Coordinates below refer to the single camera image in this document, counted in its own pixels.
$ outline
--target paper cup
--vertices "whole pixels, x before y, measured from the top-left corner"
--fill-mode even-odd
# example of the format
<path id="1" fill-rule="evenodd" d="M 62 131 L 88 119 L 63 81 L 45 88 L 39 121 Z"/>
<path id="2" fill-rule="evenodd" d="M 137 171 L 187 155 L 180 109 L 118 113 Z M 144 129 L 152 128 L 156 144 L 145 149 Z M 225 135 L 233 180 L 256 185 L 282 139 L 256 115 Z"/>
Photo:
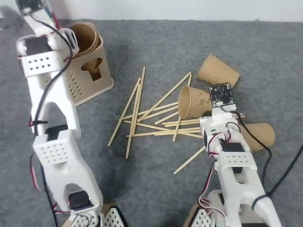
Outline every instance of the paper cup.
<path id="1" fill-rule="evenodd" d="M 212 105 L 208 92 L 189 86 L 181 89 L 178 101 L 181 118 L 201 117 L 206 111 L 211 110 Z"/>
<path id="2" fill-rule="evenodd" d="M 200 69 L 197 78 L 211 85 L 230 82 L 233 87 L 239 76 L 240 74 L 237 71 L 210 53 Z"/>
<path id="3" fill-rule="evenodd" d="M 245 125 L 249 131 L 267 147 L 272 146 L 275 143 L 275 132 L 274 129 L 268 123 L 256 123 Z M 258 142 L 256 142 L 247 131 L 241 127 L 241 133 L 246 140 L 251 152 L 264 149 Z"/>
<path id="4" fill-rule="evenodd" d="M 90 23 L 76 24 L 71 26 L 78 41 L 79 52 L 76 57 L 83 56 L 92 52 L 98 42 L 98 33 Z"/>

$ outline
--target white robotic arm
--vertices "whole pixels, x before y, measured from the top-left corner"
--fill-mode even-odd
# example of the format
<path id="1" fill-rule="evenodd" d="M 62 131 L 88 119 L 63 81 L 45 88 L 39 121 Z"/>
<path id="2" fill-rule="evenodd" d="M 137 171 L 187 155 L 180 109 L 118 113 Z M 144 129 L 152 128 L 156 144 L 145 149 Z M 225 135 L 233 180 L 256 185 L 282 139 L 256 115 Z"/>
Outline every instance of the white robotic arm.
<path id="1" fill-rule="evenodd" d="M 206 150 L 217 161 L 214 169 L 219 175 L 221 190 L 208 194 L 217 227 L 281 227 L 270 198 L 266 197 L 251 206 L 256 198 L 265 194 L 257 173 L 257 166 L 250 148 L 241 134 L 235 119 L 229 83 L 210 87 L 213 104 L 212 116 L 200 118 Z"/>
<path id="2" fill-rule="evenodd" d="M 17 41 L 32 101 L 31 128 L 36 135 L 33 148 L 61 211 L 69 211 L 72 219 L 85 217 L 77 226 L 102 227 L 103 196 L 76 143 L 76 139 L 81 137 L 81 130 L 65 75 L 71 58 L 79 50 L 77 40 L 70 29 L 53 31 L 43 25 L 55 25 L 53 14 L 44 3 L 32 1 L 31 7 L 20 10 L 36 35 Z M 60 108 L 67 124 L 48 128 L 50 103 Z M 77 185 L 81 190 L 68 191 L 70 184 Z"/>

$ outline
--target gray carpet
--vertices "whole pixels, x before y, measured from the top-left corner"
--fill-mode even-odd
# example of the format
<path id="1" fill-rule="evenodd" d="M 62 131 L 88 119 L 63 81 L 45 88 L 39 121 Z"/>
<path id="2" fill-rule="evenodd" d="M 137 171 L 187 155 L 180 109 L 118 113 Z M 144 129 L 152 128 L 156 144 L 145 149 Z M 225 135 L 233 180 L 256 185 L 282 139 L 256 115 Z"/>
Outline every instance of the gray carpet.
<path id="1" fill-rule="evenodd" d="M 53 220 L 46 196 L 35 191 L 29 174 L 33 136 L 27 122 L 31 103 L 15 49 L 18 38 L 33 32 L 14 15 L 10 18 L 10 22 L 0 21 L 3 28 L 0 31 L 0 225 L 51 227 Z M 177 167 L 202 146 L 200 139 L 181 135 L 176 142 L 171 141 L 171 136 L 134 138 L 126 160 L 125 135 L 129 132 L 126 124 L 121 126 L 113 145 L 107 147 L 143 65 L 147 74 L 141 110 L 154 105 L 187 72 L 196 75 L 210 52 L 239 71 L 241 78 L 233 92 L 238 110 L 247 115 L 245 122 L 269 122 L 276 132 L 266 188 L 276 183 L 302 143 L 303 24 L 90 22 L 105 40 L 115 86 L 77 107 L 82 129 L 79 147 L 95 173 L 105 202 L 115 201 L 130 226 L 182 226 L 212 162 L 204 153 L 174 176 Z M 207 88 L 207 84 L 197 79 L 193 79 L 192 86 Z M 164 104 L 177 98 L 178 91 Z M 159 118 L 145 122 L 152 124 L 156 119 Z M 267 153 L 260 151 L 254 157 L 261 171 Z M 302 158 L 273 197 L 285 227 L 303 226 Z M 215 174 L 210 190 L 219 188 Z"/>

